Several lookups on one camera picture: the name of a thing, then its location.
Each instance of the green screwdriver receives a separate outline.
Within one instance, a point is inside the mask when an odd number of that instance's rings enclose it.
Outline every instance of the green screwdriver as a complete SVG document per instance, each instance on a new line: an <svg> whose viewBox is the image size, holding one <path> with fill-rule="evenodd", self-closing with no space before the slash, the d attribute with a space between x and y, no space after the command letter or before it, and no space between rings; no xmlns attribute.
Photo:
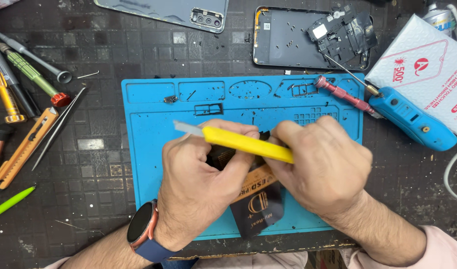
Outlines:
<svg viewBox="0 0 457 269"><path fill-rule="evenodd" d="M29 189L26 189L16 195L14 195L11 199L5 201L4 203L2 203L0 205L0 215L8 210L9 208L11 208L13 205L19 203L22 199L26 198L26 196L29 195L29 193L32 193L32 191L35 189L36 187L35 186L32 186L31 188Z"/></svg>
<svg viewBox="0 0 457 269"><path fill-rule="evenodd" d="M71 102L69 95L58 92L54 89L54 87L45 78L43 78L31 64L22 58L19 53L12 51L7 44L0 42L0 51L5 53L8 60L21 70L24 75L26 75L34 83L38 84L41 89L51 96L52 105L55 107L64 107Z"/></svg>

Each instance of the blue silicone repair mat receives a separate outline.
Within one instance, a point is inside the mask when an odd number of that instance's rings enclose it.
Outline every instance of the blue silicone repair mat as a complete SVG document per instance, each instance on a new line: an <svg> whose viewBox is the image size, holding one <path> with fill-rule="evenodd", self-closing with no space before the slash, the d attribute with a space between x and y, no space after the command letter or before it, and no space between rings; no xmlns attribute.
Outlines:
<svg viewBox="0 0 457 269"><path fill-rule="evenodd" d="M136 206L157 197L162 180L162 146L181 137L173 120L200 124L213 118L271 130L283 120L300 125L314 123L322 115L337 119L350 137L361 144L363 114L347 102L317 90L317 75L233 76L203 78L125 79L122 94L126 112ZM355 97L363 86L348 74L328 74L328 80ZM164 97L176 95L174 103ZM285 216L261 235L313 232L332 229L318 216L302 208L282 190ZM228 208L196 240L239 237Z"/></svg>

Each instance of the yellow utility knife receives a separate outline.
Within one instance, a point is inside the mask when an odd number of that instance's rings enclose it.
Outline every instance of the yellow utility knife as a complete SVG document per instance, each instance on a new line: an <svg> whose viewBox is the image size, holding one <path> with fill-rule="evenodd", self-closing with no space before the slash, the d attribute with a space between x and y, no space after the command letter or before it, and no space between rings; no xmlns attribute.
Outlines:
<svg viewBox="0 0 457 269"><path fill-rule="evenodd" d="M201 128L175 120L173 124L176 130L201 136L211 144L218 144L286 163L293 163L292 151L279 145L212 126Z"/></svg>

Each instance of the spray can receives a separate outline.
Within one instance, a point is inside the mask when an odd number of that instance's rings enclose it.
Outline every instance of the spray can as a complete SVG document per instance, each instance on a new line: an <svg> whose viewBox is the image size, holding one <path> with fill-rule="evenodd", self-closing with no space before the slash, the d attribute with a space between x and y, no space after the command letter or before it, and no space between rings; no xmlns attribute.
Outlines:
<svg viewBox="0 0 457 269"><path fill-rule="evenodd" d="M423 17L423 20L440 30L443 34L451 37L453 21L451 10L438 9L436 3L429 4L428 9L428 14Z"/></svg>

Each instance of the red screwdriver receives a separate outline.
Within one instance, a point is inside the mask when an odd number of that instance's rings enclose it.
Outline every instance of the red screwdriver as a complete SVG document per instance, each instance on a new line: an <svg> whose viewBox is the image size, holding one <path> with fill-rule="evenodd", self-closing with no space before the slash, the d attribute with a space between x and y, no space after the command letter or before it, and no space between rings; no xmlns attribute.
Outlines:
<svg viewBox="0 0 457 269"><path fill-rule="evenodd" d="M328 91L331 92L331 94L335 95L336 97L338 97L340 99L343 99L343 100L349 102L354 107L370 114L374 118L377 118L377 119L383 118L383 116L381 116L381 114L376 112L375 109L373 109L367 102L354 97L353 95L347 93L347 91L345 91L344 89L328 82L327 78L324 76L317 77L314 81L314 84L315 84L315 87L327 89Z"/></svg>

